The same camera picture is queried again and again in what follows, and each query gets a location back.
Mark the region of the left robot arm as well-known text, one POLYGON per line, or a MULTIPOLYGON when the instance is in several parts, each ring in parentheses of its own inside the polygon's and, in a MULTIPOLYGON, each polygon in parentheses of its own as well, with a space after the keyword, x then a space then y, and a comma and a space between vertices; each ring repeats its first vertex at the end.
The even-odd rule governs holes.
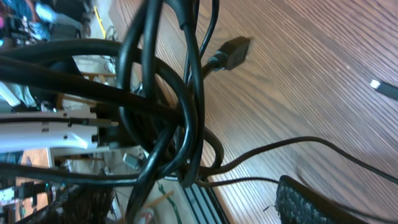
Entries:
POLYGON ((1 115, 1 152, 41 148, 94 149, 100 128, 119 123, 99 118, 89 107, 54 112, 24 112, 1 115))

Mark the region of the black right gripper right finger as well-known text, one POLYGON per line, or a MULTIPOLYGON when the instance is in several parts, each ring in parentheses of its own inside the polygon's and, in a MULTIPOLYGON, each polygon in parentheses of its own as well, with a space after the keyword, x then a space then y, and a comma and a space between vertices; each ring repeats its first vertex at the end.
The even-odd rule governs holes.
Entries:
POLYGON ((275 207, 282 223, 366 224, 287 175, 279 179, 275 207))

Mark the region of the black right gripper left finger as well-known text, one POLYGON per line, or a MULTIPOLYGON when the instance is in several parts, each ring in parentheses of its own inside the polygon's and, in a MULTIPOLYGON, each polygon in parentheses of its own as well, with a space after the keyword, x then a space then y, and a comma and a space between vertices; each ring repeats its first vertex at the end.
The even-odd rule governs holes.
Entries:
POLYGON ((18 224, 103 224, 111 209, 112 187, 70 187, 43 209, 18 224))

